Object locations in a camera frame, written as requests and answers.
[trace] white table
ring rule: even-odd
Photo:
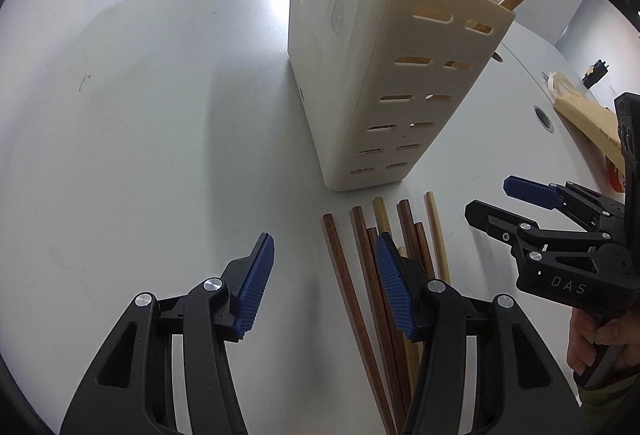
[[[517,174],[596,187],[601,165],[587,164],[500,46],[504,62],[489,63],[407,179],[329,191],[287,59],[288,2],[127,0],[103,11],[21,129],[0,192],[0,349],[55,430],[137,293],[187,293],[268,231],[276,262],[255,327],[228,347],[250,433],[383,433],[319,218],[337,219],[364,305],[348,210],[365,206],[373,224],[373,197],[392,206],[409,198],[425,221],[427,190],[453,285],[481,299],[514,295],[568,374],[567,307],[519,293],[508,248],[470,229],[463,210],[478,198],[572,227],[507,198],[502,181]]]

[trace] human hand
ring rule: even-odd
[[[591,367],[598,345],[625,345],[613,369],[623,371],[640,365],[640,310],[630,310],[622,318],[598,328],[596,320],[580,309],[572,309],[566,362],[578,375]]]

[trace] silver screw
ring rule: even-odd
[[[209,278],[204,284],[203,287],[208,291],[215,291],[222,287],[222,280],[220,278]]]
[[[146,307],[151,303],[151,300],[153,300],[153,298],[151,298],[151,295],[148,292],[143,292],[142,294],[138,294],[136,296],[136,305],[138,307]]]
[[[427,289],[429,289],[431,292],[444,292],[446,288],[447,286],[444,285],[444,283],[440,280],[431,280],[427,284]]]
[[[507,296],[506,294],[501,294],[498,296],[498,305],[505,309],[510,309],[513,307],[513,298],[511,296]]]

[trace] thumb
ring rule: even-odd
[[[624,317],[611,320],[595,334],[598,345],[640,345],[640,314],[629,311]]]

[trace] white plastic container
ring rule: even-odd
[[[496,0],[290,0],[289,58],[327,187],[406,177],[513,19]]]

